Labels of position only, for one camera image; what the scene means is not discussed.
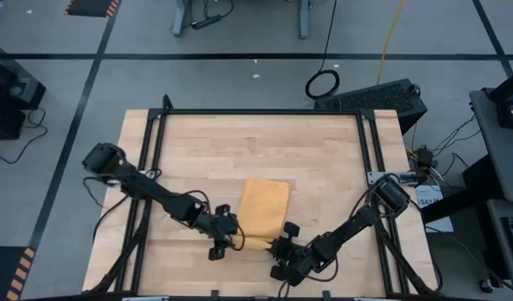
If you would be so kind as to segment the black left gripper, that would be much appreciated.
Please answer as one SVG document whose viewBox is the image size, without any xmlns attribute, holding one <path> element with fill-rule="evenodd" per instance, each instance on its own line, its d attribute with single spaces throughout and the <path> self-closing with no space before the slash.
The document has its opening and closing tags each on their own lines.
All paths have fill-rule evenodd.
<svg viewBox="0 0 513 301">
<path fill-rule="evenodd" d="M 215 242 L 224 245 L 233 245 L 233 236 L 237 234 L 238 221 L 237 216 L 231 213 L 231 207 L 223 204 L 215 209 L 215 214 L 211 216 L 210 231 Z M 210 260 L 221 260 L 225 257 L 226 248 L 215 246 L 210 249 Z"/>
</svg>

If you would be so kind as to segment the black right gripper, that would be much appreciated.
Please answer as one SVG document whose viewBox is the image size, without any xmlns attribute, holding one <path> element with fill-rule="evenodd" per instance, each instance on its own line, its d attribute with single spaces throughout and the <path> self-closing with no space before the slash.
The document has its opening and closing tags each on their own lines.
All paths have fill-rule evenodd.
<svg viewBox="0 0 513 301">
<path fill-rule="evenodd" d="M 300 227 L 293 222 L 284 223 L 287 238 L 298 237 Z M 272 266 L 271 277 L 286 281 L 293 287 L 299 285 L 307 275 L 318 265 L 313 245 L 316 240 L 307 245 L 298 245 L 290 240 L 274 240 L 272 256 L 276 263 Z"/>
</svg>

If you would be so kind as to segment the yellow waffle towel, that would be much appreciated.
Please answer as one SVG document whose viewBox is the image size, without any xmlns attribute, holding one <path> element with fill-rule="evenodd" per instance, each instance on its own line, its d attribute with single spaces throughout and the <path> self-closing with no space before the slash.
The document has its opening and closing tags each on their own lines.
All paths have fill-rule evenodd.
<svg viewBox="0 0 513 301">
<path fill-rule="evenodd" d="M 282 233 L 290 192 L 286 182 L 247 178 L 236 214 L 241 230 L 233 237 L 235 247 L 257 251 L 270 248 Z"/>
</svg>

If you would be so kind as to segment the white printed label sheet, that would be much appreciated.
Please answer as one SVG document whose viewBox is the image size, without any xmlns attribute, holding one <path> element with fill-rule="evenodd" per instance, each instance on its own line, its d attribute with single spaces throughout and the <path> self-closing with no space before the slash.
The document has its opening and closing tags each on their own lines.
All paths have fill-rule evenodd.
<svg viewBox="0 0 513 301">
<path fill-rule="evenodd" d="M 415 188 L 416 202 L 420 208 L 429 206 L 444 198 L 440 186 L 422 185 Z"/>
</svg>

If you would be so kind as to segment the black power adapter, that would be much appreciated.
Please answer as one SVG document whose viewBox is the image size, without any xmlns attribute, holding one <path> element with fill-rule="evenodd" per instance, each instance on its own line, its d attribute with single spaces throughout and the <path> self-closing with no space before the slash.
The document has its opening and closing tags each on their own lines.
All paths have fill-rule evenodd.
<svg viewBox="0 0 513 301">
<path fill-rule="evenodd" d="M 418 166 L 430 168 L 433 165 L 433 151 L 427 147 L 420 147 L 416 151 Z"/>
</svg>

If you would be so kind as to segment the black computer tower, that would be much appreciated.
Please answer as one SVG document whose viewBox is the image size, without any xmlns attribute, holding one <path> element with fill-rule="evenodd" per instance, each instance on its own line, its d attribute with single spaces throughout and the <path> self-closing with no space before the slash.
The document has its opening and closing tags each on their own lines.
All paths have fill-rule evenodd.
<svg viewBox="0 0 513 301">
<path fill-rule="evenodd" d="M 336 94 L 315 101 L 317 110 L 394 110 L 404 135 L 428 111 L 420 98 L 420 88 L 409 79 L 399 79 L 386 84 Z"/>
</svg>

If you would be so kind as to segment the black power strip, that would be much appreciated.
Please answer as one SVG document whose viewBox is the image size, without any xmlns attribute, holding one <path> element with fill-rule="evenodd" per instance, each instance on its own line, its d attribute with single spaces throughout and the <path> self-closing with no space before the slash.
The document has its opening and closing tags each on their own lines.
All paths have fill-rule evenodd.
<svg viewBox="0 0 513 301">
<path fill-rule="evenodd" d="M 218 14 L 213 17 L 205 18 L 204 20 L 201 20 L 201 21 L 194 21 L 190 25 L 191 25 L 191 27 L 193 27 L 194 30 L 199 30 L 199 29 L 208 27 L 214 23 L 218 23 L 222 19 L 223 19 L 223 17 L 220 14 Z"/>
</svg>

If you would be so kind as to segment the black orange striped mat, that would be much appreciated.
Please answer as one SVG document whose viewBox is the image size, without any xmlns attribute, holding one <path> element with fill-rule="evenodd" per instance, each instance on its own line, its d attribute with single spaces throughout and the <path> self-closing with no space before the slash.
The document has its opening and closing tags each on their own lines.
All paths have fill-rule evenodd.
<svg viewBox="0 0 513 301">
<path fill-rule="evenodd" d="M 118 10 L 121 0 L 70 0 L 66 15 L 96 18 L 111 18 Z"/>
<path fill-rule="evenodd" d="M 0 301 L 18 301 L 32 267 L 36 250 L 0 246 Z"/>
</svg>

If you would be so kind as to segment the grey desk leg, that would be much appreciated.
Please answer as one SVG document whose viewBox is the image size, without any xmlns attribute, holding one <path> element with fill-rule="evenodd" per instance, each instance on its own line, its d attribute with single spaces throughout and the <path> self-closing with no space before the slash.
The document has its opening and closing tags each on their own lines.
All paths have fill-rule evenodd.
<svg viewBox="0 0 513 301">
<path fill-rule="evenodd" d="M 170 32 L 179 38 L 182 31 L 188 28 L 195 21 L 193 16 L 193 0 L 175 0 L 175 20 Z"/>
<path fill-rule="evenodd" d="M 299 38 L 305 39 L 309 35 L 310 0 L 299 0 Z"/>
</svg>

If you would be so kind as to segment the grey equipment cart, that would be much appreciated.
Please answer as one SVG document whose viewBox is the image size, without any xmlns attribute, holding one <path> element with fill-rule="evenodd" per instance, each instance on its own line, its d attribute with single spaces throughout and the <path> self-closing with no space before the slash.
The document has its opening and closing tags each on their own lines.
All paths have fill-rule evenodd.
<svg viewBox="0 0 513 301">
<path fill-rule="evenodd" d="M 499 126 L 495 103 L 485 91 L 470 92 L 470 101 L 502 191 L 501 196 L 488 199 L 487 208 L 513 286 L 513 253 L 502 222 L 504 217 L 513 217 L 513 130 Z"/>
</svg>

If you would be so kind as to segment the black floor box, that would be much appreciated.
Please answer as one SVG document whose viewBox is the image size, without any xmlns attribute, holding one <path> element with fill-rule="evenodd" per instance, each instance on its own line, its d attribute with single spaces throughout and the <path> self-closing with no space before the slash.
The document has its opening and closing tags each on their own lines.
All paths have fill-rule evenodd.
<svg viewBox="0 0 513 301">
<path fill-rule="evenodd" d="M 18 139 L 25 119 L 21 110 L 0 102 L 0 140 Z"/>
</svg>

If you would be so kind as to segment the black machine with round knob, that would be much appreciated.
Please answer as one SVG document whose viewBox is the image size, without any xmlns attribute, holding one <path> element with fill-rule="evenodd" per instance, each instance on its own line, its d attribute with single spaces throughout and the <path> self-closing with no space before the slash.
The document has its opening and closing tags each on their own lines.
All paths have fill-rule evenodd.
<svg viewBox="0 0 513 301">
<path fill-rule="evenodd" d="M 46 87 L 13 59 L 3 59 L 0 48 L 0 101 L 18 110 L 35 110 Z"/>
</svg>

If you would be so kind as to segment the black monitor on cart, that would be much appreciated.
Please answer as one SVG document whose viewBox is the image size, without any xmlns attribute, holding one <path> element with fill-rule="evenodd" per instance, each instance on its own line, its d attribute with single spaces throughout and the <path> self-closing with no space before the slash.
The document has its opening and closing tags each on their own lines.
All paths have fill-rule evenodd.
<svg viewBox="0 0 513 301">
<path fill-rule="evenodd" d="M 488 97 L 495 104 L 500 127 L 513 129 L 513 75 L 491 90 Z"/>
</svg>

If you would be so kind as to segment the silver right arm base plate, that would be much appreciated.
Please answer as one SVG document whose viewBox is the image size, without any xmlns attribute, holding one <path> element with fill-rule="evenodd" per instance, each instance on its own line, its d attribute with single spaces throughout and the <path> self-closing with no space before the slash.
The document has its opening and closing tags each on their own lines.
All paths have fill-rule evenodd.
<svg viewBox="0 0 513 301">
<path fill-rule="evenodd" d="M 382 171 L 370 171 L 367 173 L 368 183 L 374 184 L 384 176 L 390 176 L 396 182 L 401 185 L 415 186 L 419 182 L 419 176 L 412 171 L 407 172 L 382 172 Z"/>
</svg>

